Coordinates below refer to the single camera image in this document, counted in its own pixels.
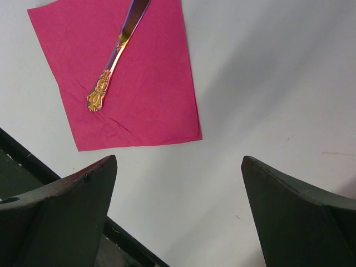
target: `utensil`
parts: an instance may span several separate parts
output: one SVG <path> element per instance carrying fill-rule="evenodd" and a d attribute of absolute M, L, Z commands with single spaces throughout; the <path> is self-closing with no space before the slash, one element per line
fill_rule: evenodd
<path fill-rule="evenodd" d="M 91 112 L 99 111 L 102 108 L 117 62 L 131 39 L 131 36 L 144 15 L 149 3 L 150 0 L 132 0 L 111 57 L 104 68 L 103 73 L 94 85 L 94 90 L 87 96 L 87 106 Z"/>

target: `utensil handle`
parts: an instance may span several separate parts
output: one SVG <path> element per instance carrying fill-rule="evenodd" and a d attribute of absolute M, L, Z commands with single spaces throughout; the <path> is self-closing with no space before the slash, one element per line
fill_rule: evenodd
<path fill-rule="evenodd" d="M 112 51 L 111 57 L 104 71 L 94 85 L 93 91 L 87 96 L 87 106 L 91 112 L 99 111 L 102 108 L 104 98 L 110 85 L 111 76 L 127 45 L 127 42 L 128 40 L 126 42 L 122 42 L 121 37 L 118 38 L 115 49 Z"/>

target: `metal utensil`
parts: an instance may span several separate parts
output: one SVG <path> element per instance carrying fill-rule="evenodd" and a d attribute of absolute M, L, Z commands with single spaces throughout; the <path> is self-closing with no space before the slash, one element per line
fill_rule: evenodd
<path fill-rule="evenodd" d="M 116 64 L 144 15 L 149 3 L 150 0 L 132 0 L 111 57 L 104 68 L 103 73 L 94 85 L 94 90 L 87 96 L 87 105 L 90 111 L 96 112 L 102 108 L 104 97 L 106 96 Z"/>

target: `iridescent utensil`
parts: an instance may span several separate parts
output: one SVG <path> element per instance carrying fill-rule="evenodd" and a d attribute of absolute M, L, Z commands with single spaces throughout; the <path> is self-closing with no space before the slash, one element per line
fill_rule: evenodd
<path fill-rule="evenodd" d="M 87 96 L 87 105 L 90 111 L 95 112 L 102 108 L 104 97 L 109 88 L 111 76 L 115 70 L 116 64 L 144 15 L 149 3 L 150 0 L 132 0 L 111 57 L 104 68 L 103 73 L 94 85 L 94 90 Z"/>

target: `white table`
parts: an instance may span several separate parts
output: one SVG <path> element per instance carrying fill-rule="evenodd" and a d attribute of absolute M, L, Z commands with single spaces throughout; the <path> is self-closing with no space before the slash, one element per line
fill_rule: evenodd
<path fill-rule="evenodd" d="M 354 0 L 183 0 L 204 140 L 80 153 L 26 12 L 50 1 L 0 1 L 0 127 L 61 176 L 115 154 L 109 217 L 172 267 L 264 266 L 244 155 L 356 196 Z"/>

